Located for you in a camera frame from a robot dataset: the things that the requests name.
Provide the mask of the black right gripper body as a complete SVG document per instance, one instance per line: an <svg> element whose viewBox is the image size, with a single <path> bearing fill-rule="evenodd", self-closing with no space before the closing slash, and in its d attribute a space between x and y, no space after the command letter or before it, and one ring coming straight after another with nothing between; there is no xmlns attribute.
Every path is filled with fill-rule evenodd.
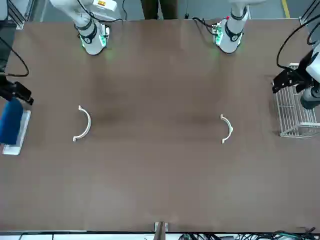
<svg viewBox="0 0 320 240"><path fill-rule="evenodd" d="M1 92L15 92L16 85L7 80L5 75L0 75L0 91Z"/></svg>

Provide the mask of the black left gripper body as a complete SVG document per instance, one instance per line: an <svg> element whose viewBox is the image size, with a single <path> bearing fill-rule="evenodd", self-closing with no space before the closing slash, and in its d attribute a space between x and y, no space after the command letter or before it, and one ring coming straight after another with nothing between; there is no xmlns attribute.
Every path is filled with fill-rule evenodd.
<svg viewBox="0 0 320 240"><path fill-rule="evenodd" d="M312 77L313 72L309 68L314 52L309 51L299 62L298 68L292 70L291 76L293 77Z"/></svg>

